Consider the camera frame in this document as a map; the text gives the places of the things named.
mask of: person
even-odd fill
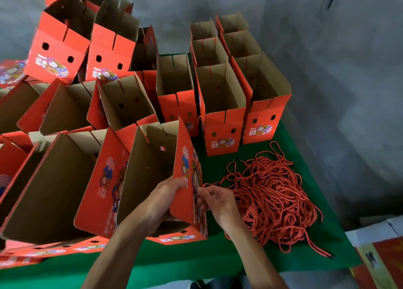
[[[127,286],[132,267],[143,240],[170,217],[169,206],[179,188],[187,182],[180,178],[162,181],[146,200],[137,206],[118,229],[94,262],[82,285],[84,289]],[[211,210],[218,225],[234,243],[253,289],[288,289],[263,248],[244,224],[231,190],[218,186],[198,187],[198,205]]]

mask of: hand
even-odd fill
[[[142,221],[146,237],[154,234],[163,221],[172,218],[169,206],[175,198],[176,191],[186,186],[187,183],[180,178],[173,180],[170,177],[162,181],[128,218]]]
[[[199,187],[197,193],[200,209],[203,212],[211,210],[219,226],[229,236],[234,230],[244,225],[231,190],[212,185],[205,188]]]

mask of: person's left hand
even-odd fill
[[[187,183],[182,179],[170,177],[159,183],[148,198],[130,214],[134,219],[142,220],[146,236],[152,235],[162,221],[172,218],[169,206],[175,198],[176,191],[186,186]]]

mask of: twisted red cord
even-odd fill
[[[277,145],[281,154],[273,148],[273,144]],[[254,159],[240,160],[246,166],[242,173],[237,171],[235,161],[230,162],[228,174],[213,185],[221,186],[225,180],[233,183],[228,188],[234,192],[243,221],[261,246],[271,240],[279,245],[283,253],[289,253],[293,244],[306,239],[315,252],[333,257],[316,246],[308,236],[306,228],[313,225],[318,212],[323,221],[323,214],[302,189],[301,176],[289,167],[293,162],[285,159],[277,142],[271,141],[270,149],[272,151],[257,153]],[[259,156],[262,153],[273,154],[277,160]],[[232,164],[234,172],[229,170]]]

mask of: green surface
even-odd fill
[[[335,256],[335,259],[331,259],[318,255],[306,241],[298,242],[289,254],[283,254],[270,241],[264,248],[274,266],[281,272],[339,269],[360,264],[357,253],[281,123],[274,140],[280,144],[286,158],[294,162],[292,168],[302,176],[302,187],[323,212],[324,222],[316,222],[307,230],[310,238],[317,246]],[[194,146],[202,164],[204,182],[213,183],[226,174],[226,166],[230,161],[253,158],[257,152],[267,150],[269,142],[240,146],[237,153],[211,158],[205,155],[202,137],[194,139]],[[144,288],[179,279],[208,279],[244,273],[232,242],[225,238],[211,212],[208,213],[208,230],[209,239],[206,241],[176,246],[144,241],[128,288]],[[1,288],[78,288],[97,256],[98,254],[60,256],[34,266],[1,270]]]

